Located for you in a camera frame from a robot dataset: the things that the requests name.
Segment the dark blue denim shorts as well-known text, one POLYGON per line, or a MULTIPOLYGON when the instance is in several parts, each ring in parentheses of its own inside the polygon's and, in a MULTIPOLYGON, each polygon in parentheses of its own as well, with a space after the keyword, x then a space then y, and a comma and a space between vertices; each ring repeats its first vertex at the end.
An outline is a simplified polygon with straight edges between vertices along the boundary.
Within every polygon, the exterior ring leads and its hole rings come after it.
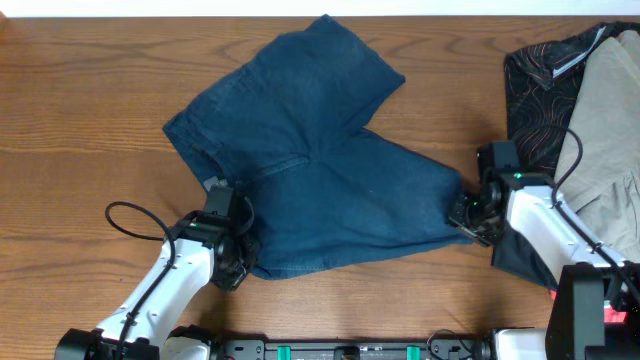
POLYGON ((278 36, 163 130, 206 189, 254 209, 253 273, 281 280, 464 242, 459 174, 368 123, 404 77, 329 16, 278 36))

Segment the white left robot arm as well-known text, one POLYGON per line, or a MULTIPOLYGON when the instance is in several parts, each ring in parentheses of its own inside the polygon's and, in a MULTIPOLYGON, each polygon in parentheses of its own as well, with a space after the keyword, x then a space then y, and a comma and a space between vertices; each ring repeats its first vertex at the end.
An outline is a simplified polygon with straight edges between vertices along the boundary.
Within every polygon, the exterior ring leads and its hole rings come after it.
POLYGON ((198 291, 213 284, 234 291, 257 262, 260 245, 246 225, 192 212, 166 230, 161 253, 147 275, 95 329, 68 330, 56 360, 222 359, 220 341, 177 321, 198 291))

